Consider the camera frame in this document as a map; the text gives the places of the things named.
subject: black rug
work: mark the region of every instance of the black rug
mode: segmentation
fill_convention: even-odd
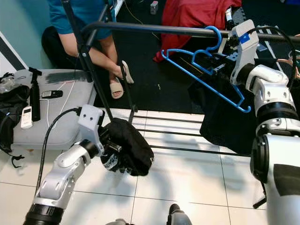
[[[130,11],[144,24],[161,24],[165,0],[159,1],[156,15],[150,14],[152,0],[127,1]],[[295,21],[300,15],[300,7],[280,3],[279,0],[243,0],[243,8],[247,19],[252,19],[255,25],[277,25],[288,35],[300,33],[300,26]],[[123,4],[117,16],[118,22],[138,23]],[[116,46],[119,56],[129,66],[135,84],[130,86],[130,94],[134,104],[140,110],[165,111],[177,113],[203,113],[200,107],[196,107],[190,100],[188,88],[194,79],[173,66],[163,61],[156,63],[152,60],[155,53],[160,49],[160,41],[150,33],[114,31]],[[202,39],[192,38],[185,46],[186,49],[196,50],[204,48]],[[286,43],[271,43],[274,53],[278,58],[287,58],[290,48]],[[259,54],[259,57],[271,58],[269,51]],[[194,71],[188,64],[179,58],[173,58],[190,71]],[[288,65],[282,66],[287,73]],[[126,93],[121,99],[114,100],[111,97],[108,85],[108,73],[101,70],[101,76],[105,95],[111,108],[129,109]],[[100,99],[96,98],[96,106],[103,106]]]

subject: red cloth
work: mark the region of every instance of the red cloth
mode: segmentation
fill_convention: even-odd
[[[225,29],[225,11],[230,7],[241,7],[241,0],[167,0],[162,25],[177,27],[215,26]],[[191,38],[188,35],[162,34],[162,48],[182,48]],[[164,60],[161,51],[153,58]]]

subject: slipper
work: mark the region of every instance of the slipper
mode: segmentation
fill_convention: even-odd
[[[123,66],[124,66],[124,70],[125,70],[125,74],[126,74],[126,81],[127,83],[130,83],[130,84],[133,84],[135,83],[130,75],[130,72],[129,72],[129,68],[128,68],[128,65],[125,61],[122,61],[123,63]]]
[[[116,77],[116,80],[118,81],[117,83],[109,84],[109,86],[111,88],[111,94],[112,94],[113,99],[118,99],[118,98],[122,97],[123,94],[124,94],[123,87],[122,87],[122,85],[121,85],[121,83],[120,83],[120,81],[117,77]],[[120,95],[114,96],[113,93],[118,92],[118,91],[121,91]]]

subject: white remote control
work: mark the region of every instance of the white remote control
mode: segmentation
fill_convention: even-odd
[[[32,124],[32,107],[28,106],[23,108],[21,117],[21,128],[28,129],[33,126]]]

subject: blue shirt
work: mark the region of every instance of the blue shirt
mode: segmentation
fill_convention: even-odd
[[[50,21],[59,34],[73,33],[61,0],[48,0],[50,9]],[[77,25],[82,29],[85,25],[98,20],[104,0],[71,0],[71,6],[76,17]],[[107,29],[98,30],[97,39],[104,39],[111,35]]]

